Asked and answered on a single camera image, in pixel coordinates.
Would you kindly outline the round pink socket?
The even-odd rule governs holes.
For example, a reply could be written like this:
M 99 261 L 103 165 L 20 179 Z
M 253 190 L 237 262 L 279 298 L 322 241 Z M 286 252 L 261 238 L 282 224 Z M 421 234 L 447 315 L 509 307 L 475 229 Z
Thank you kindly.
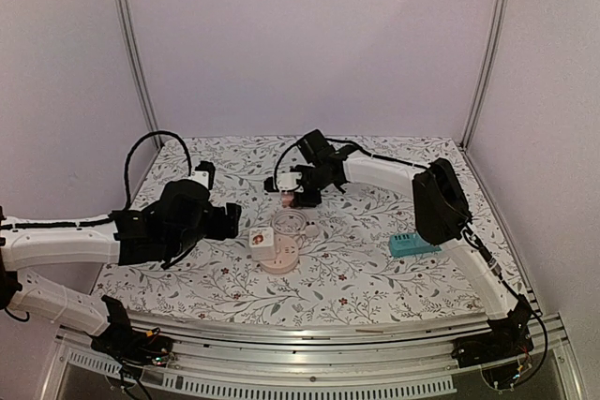
M 260 267 L 269 274 L 289 273 L 299 262 L 299 246 L 292 237 L 279 234 L 275 237 L 275 244 L 276 257 L 260 261 Z

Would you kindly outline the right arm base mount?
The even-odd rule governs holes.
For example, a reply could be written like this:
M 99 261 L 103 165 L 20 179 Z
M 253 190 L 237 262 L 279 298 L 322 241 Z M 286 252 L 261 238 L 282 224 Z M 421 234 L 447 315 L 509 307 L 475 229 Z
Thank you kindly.
M 534 344 L 528 326 L 531 319 L 541 327 L 544 339 L 543 353 L 536 366 L 533 366 Z M 523 356 L 522 362 L 514 361 L 482 370 L 482 378 L 490 389 L 497 392 L 512 391 L 534 378 L 548 357 L 549 339 L 545 323 L 534 312 L 526 297 L 518 294 L 515 309 L 505 319 L 489 320 L 487 325 L 489 332 L 454 341 L 451 357 L 458 366 L 473 367 Z

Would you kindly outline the white cube socket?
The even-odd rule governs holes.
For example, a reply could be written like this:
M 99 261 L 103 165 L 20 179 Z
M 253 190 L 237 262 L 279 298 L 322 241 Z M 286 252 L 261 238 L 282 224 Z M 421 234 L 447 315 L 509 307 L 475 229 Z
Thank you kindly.
M 264 261 L 276 258 L 275 232 L 272 227 L 259 227 L 248 232 L 248 248 L 253 260 Z

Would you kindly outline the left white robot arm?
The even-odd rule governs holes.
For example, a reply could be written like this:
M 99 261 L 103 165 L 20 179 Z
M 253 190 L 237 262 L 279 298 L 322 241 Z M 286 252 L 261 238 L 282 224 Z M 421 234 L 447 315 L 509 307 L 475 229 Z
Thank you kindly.
M 241 213 L 236 203 L 213 205 L 209 189 L 187 178 L 167 183 L 159 199 L 141 210 L 116 210 L 63 222 L 21 222 L 6 217 L 1 227 L 1 306 L 101 335 L 118 356 L 132 356 L 140 339 L 130 330 L 128 313 L 120 301 L 111 297 L 98 301 L 39 276 L 33 267 L 157 262 L 168 269 L 203 239 L 235 238 Z

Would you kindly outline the teal power strip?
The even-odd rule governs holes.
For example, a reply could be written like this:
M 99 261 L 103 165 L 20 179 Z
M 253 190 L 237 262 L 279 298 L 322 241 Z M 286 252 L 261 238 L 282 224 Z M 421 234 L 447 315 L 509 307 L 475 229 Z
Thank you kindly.
M 430 253 L 438 253 L 438 246 L 429 244 L 418 233 L 400 233 L 392 235 L 388 241 L 390 255 L 394 258 L 406 258 Z

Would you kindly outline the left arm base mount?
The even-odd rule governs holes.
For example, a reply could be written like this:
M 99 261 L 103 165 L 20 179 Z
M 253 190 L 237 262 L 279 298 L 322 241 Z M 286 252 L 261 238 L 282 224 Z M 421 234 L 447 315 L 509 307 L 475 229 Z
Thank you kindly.
M 107 295 L 101 301 L 108 310 L 108 327 L 99 335 L 91 335 L 92 350 L 105 353 L 120 365 L 120 388 L 129 399 L 138 399 L 130 390 L 133 386 L 141 390 L 145 399 L 151 399 L 142 383 L 143 369 L 166 366 L 173 358 L 173 340 L 163 335 L 159 327 L 146 332 L 134 330 L 120 301 Z

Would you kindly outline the small pink plug adapter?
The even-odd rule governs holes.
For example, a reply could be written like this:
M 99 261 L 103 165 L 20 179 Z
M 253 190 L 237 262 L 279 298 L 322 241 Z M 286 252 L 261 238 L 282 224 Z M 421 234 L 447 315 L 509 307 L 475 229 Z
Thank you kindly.
M 283 208 L 295 208 L 295 193 L 294 192 L 283 192 L 280 195 L 281 206 Z

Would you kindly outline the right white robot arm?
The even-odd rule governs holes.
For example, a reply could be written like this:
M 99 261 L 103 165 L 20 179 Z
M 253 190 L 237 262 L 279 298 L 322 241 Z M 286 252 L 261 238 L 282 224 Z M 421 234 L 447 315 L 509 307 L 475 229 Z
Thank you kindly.
M 328 139 L 318 129 L 293 146 L 306 163 L 291 168 L 292 184 L 286 189 L 299 189 L 300 198 L 308 197 L 294 204 L 318 203 L 325 188 L 342 190 L 346 184 L 372 185 L 410 198 L 417 234 L 448 254 L 482 302 L 495 330 L 486 336 L 485 351 L 503 359 L 519 346 L 532 308 L 504 279 L 501 264 L 475 233 L 473 214 L 449 160 L 424 164 L 380 156 L 354 141 Z

